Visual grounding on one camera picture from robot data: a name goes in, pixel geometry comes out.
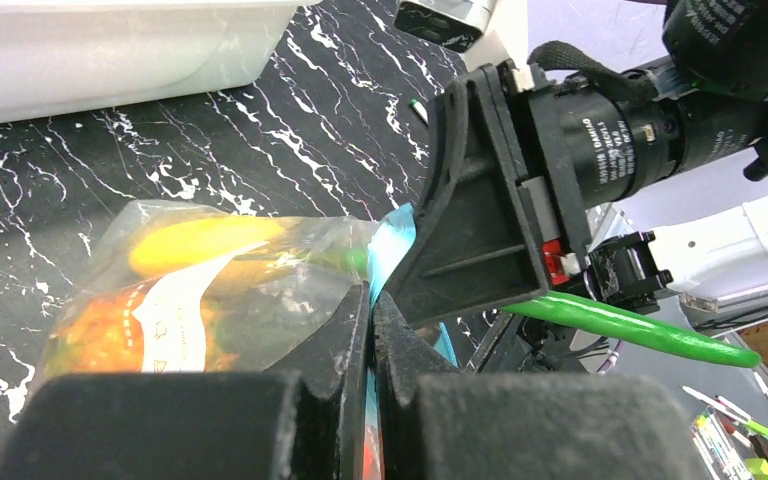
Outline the clear zip top bag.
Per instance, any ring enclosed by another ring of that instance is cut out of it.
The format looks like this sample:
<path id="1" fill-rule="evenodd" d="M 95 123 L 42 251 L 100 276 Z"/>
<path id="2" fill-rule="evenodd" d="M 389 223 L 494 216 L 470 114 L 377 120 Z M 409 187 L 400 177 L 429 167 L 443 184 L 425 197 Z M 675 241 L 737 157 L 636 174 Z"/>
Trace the clear zip top bag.
<path id="1" fill-rule="evenodd" d="M 379 221 L 352 216 L 295 217 L 289 233 L 257 249 L 230 253 L 168 274 L 144 278 L 129 266 L 130 248 L 144 234 L 163 226 L 204 217 L 232 215 L 203 205 L 171 201 L 133 201 L 118 214 L 101 239 L 85 277 L 47 340 L 33 388 L 48 378 L 42 369 L 50 336 L 93 297 L 140 284 L 164 287 L 174 300 L 186 294 L 215 301 L 226 315 L 219 327 L 219 344 L 240 357 L 227 371 L 262 372 L 275 365 L 320 329 L 336 311 L 347 291 L 364 285 L 369 293 L 369 315 L 374 289 L 366 273 L 339 271 L 312 262 L 312 256 L 337 248 L 369 245 L 411 246 L 416 231 L 413 209 L 403 205 Z M 382 447 L 377 418 L 378 402 L 372 373 L 365 360 L 365 430 L 363 475 L 383 477 Z M 136 373 L 136 374 L 179 374 Z"/>

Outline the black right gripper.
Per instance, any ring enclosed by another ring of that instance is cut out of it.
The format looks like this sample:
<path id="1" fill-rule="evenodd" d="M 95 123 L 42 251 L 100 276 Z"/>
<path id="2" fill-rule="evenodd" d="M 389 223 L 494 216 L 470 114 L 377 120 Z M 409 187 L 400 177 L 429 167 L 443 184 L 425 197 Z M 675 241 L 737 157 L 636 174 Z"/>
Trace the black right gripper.
<path id="1" fill-rule="evenodd" d="M 745 176 L 768 178 L 768 99 L 563 42 L 454 80 L 428 130 L 416 237 L 384 287 L 414 328 L 546 294 L 548 244 L 582 256 L 589 208 L 747 149 Z"/>

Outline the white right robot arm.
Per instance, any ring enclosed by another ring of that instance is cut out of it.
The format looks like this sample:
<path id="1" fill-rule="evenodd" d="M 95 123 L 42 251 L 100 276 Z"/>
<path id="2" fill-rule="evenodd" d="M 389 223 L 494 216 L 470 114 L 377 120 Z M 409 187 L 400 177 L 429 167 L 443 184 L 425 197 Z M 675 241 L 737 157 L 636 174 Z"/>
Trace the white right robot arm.
<path id="1" fill-rule="evenodd" d="M 665 55 L 616 71 L 524 1 L 403 1 L 395 25 L 469 72 L 430 105 L 415 237 L 385 291 L 408 321 L 554 290 L 640 313 L 768 279 L 768 1 L 669 1 Z"/>

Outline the toy green bean pod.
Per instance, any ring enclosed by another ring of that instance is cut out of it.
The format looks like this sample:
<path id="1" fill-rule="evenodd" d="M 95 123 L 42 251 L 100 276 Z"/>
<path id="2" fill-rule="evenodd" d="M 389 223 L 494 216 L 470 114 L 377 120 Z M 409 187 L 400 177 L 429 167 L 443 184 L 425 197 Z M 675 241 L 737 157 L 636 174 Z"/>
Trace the toy green bean pod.
<path id="1" fill-rule="evenodd" d="M 502 311 L 580 329 L 670 355 L 754 368 L 760 355 L 711 337 L 549 287 L 541 254 L 526 246 L 454 250 L 429 245 L 369 245 L 316 254 L 312 262 L 366 273 L 372 302 L 390 294 L 412 327 L 484 310 Z"/>

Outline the toy yellow lemon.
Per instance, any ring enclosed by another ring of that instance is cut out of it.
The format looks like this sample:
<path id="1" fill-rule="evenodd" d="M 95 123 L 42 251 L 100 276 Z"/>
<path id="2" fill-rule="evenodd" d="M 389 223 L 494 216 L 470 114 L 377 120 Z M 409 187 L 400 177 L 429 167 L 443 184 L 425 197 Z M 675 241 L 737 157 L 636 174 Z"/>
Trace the toy yellow lemon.
<path id="1" fill-rule="evenodd" d="M 222 255 L 257 249 L 289 233 L 295 217 L 225 215 L 156 228 L 130 248 L 130 268 L 144 278 L 168 274 Z"/>

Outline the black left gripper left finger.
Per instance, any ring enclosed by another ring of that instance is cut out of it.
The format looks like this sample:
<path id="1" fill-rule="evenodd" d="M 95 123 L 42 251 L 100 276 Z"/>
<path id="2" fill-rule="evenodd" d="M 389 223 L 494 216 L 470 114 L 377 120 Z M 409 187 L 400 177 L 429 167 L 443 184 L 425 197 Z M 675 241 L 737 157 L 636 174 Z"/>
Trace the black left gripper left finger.
<path id="1" fill-rule="evenodd" d="M 32 397 L 0 479 L 359 479 L 369 293 L 262 372 L 66 375 Z"/>

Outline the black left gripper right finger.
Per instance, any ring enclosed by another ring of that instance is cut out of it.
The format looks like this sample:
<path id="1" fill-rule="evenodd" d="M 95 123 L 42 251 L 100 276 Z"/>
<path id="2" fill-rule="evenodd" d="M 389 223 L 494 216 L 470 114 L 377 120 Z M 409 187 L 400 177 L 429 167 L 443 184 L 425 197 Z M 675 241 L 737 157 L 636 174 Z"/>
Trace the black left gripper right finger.
<path id="1" fill-rule="evenodd" d="M 381 293 L 372 313 L 387 479 L 704 479 L 677 402 L 646 379 L 464 373 Z"/>

